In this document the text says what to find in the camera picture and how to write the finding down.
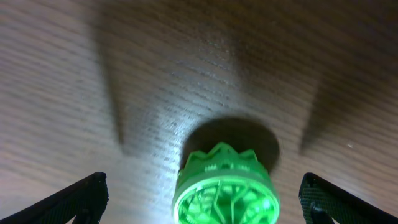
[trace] black plastic object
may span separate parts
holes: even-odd
[[[304,175],[298,197],[307,224],[398,223],[398,218],[312,173]]]
[[[83,180],[11,215],[0,224],[65,224],[74,216],[73,224],[97,224],[108,202],[106,174],[95,172]]]

